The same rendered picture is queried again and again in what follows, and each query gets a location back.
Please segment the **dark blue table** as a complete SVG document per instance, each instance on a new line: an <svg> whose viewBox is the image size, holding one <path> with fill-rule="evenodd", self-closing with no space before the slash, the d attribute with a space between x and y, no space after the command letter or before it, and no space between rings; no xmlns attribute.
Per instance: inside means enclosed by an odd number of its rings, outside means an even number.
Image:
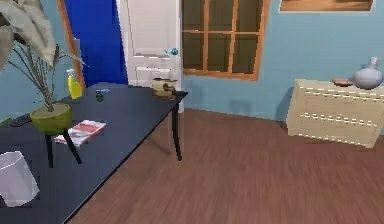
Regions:
<svg viewBox="0 0 384 224"><path fill-rule="evenodd" d="M110 90L103 102L96 100L100 89ZM0 224L66 224L167 116L173 118L173 136L178 136L176 112L185 96L178 91L175 99L164 100L154 97L150 88L98 83L79 99L63 98L71 106L74 124L106 123L78 148L81 163L65 144L53 146L49 163L45 136L30 123L0 126L0 154L20 151L40 189L20 207L7 207L0 199Z"/></svg>

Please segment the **framed picture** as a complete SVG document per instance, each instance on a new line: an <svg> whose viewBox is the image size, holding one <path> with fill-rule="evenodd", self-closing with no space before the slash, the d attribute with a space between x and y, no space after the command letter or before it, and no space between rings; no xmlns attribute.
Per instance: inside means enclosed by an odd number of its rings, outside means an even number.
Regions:
<svg viewBox="0 0 384 224"><path fill-rule="evenodd" d="M374 0L281 0L281 12L367 12Z"/></svg>

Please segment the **beige chest of drawers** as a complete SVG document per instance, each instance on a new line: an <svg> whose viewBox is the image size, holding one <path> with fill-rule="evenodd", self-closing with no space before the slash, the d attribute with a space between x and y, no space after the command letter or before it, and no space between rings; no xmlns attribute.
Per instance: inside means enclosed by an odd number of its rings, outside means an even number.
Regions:
<svg viewBox="0 0 384 224"><path fill-rule="evenodd" d="M286 124L290 136L372 148L384 128L384 87L296 79Z"/></svg>

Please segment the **beige mug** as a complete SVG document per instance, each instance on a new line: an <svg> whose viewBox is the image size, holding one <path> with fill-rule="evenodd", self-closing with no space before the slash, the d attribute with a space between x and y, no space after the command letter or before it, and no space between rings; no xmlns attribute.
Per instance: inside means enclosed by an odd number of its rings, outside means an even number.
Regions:
<svg viewBox="0 0 384 224"><path fill-rule="evenodd" d="M154 78L152 81L152 89L154 96L171 99L176 92L176 80Z"/></svg>

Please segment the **white room door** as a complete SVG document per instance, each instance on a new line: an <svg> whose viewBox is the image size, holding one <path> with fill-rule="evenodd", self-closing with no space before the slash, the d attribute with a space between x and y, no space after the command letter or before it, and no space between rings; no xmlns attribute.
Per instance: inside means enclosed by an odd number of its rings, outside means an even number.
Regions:
<svg viewBox="0 0 384 224"><path fill-rule="evenodd" d="M165 78L182 91L181 0L116 0L116 6L128 84L149 87L153 95L153 79ZM166 55L172 48L179 54Z"/></svg>

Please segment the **black remote control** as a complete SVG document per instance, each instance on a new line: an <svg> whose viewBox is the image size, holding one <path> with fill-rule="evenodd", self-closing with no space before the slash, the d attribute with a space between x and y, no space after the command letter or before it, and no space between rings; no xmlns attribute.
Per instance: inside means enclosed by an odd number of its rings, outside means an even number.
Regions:
<svg viewBox="0 0 384 224"><path fill-rule="evenodd" d="M24 124L30 123L31 118L28 115L20 116L10 122L11 127L21 127Z"/></svg>

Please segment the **brown dish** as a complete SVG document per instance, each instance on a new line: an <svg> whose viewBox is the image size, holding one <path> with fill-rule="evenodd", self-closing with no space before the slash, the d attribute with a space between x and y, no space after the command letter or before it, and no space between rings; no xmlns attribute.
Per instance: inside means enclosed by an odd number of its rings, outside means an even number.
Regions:
<svg viewBox="0 0 384 224"><path fill-rule="evenodd" d="M332 83L339 87L348 87L353 85L353 82L351 80L342 78L333 78Z"/></svg>

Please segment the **red and white book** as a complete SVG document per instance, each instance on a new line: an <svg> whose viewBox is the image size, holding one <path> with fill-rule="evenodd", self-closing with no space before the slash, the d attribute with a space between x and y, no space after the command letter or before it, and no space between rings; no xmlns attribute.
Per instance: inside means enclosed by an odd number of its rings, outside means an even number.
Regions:
<svg viewBox="0 0 384 224"><path fill-rule="evenodd" d="M69 137L76 147L80 147L106 127L106 123L83 120L68 130Z"/></svg>

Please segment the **grey vase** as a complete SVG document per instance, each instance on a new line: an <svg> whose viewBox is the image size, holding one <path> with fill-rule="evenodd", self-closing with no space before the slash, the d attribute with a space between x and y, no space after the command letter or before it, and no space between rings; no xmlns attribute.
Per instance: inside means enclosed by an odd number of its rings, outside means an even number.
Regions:
<svg viewBox="0 0 384 224"><path fill-rule="evenodd" d="M379 61L379 57L371 57L366 67L354 73L353 84L364 90L378 87L384 81L384 75L378 70Z"/></svg>

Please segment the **small dark green bottle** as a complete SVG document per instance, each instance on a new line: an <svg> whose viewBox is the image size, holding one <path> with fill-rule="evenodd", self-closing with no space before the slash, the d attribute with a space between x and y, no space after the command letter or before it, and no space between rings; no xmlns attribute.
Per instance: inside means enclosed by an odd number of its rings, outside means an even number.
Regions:
<svg viewBox="0 0 384 224"><path fill-rule="evenodd" d="M109 89L100 89L100 90L96 90L96 100L98 102L103 102L104 100L104 94L105 93L108 93L110 90Z"/></svg>

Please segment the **yellow spray bottle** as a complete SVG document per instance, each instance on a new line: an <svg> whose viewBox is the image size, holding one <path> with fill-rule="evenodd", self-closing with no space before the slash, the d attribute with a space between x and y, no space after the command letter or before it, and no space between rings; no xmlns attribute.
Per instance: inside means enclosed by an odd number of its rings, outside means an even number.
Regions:
<svg viewBox="0 0 384 224"><path fill-rule="evenodd" d="M70 96L72 99L77 99L82 96L81 84L75 79L74 69L68 69L67 74L68 74L67 85L68 85Z"/></svg>

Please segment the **house plant in green pot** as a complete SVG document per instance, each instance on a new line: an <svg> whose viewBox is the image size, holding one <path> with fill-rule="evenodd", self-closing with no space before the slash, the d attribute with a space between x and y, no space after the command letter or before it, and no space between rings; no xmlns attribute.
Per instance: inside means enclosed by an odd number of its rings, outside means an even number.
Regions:
<svg viewBox="0 0 384 224"><path fill-rule="evenodd" d="M63 50L56 42L52 23L40 0L0 0L0 71L11 63L16 54L19 70L43 96L43 105L29 113L34 127L45 135L48 162L53 162L52 137L64 137L72 155L81 163L75 145L69 135L72 110L66 103L53 100L54 75L60 59L81 58Z"/></svg>

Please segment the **orange framed window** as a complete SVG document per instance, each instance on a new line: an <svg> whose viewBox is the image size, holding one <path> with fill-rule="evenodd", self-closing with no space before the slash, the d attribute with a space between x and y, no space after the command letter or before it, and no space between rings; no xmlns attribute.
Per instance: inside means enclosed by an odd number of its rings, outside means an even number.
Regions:
<svg viewBox="0 0 384 224"><path fill-rule="evenodd" d="M187 75L255 81L270 0L181 0Z"/></svg>

